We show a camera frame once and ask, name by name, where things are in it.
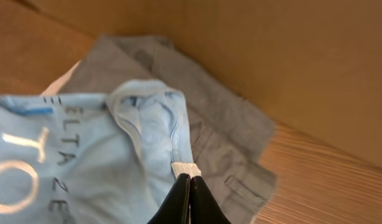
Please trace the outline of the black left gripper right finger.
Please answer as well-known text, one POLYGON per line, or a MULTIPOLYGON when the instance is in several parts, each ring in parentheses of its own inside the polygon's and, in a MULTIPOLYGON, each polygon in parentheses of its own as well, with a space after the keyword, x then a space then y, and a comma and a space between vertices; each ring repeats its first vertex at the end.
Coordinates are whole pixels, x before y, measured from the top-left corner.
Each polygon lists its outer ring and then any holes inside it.
POLYGON ((191 224, 231 224, 201 176, 191 180, 189 202, 191 224))

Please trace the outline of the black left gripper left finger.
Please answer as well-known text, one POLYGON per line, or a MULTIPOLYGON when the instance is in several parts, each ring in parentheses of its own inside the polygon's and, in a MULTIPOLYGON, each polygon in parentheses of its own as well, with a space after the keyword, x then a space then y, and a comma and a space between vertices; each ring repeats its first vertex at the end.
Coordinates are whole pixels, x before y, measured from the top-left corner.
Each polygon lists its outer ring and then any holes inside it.
POLYGON ((190 176, 180 174, 167 197, 148 224, 189 223, 190 176))

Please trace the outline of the light blue printed t-shirt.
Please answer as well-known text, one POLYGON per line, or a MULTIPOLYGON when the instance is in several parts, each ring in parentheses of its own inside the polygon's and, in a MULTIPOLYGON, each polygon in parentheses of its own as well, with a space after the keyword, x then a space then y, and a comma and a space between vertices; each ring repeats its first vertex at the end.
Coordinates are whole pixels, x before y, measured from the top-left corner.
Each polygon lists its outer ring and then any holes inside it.
POLYGON ((184 94, 0 95, 0 223, 147 223, 193 161, 184 94))

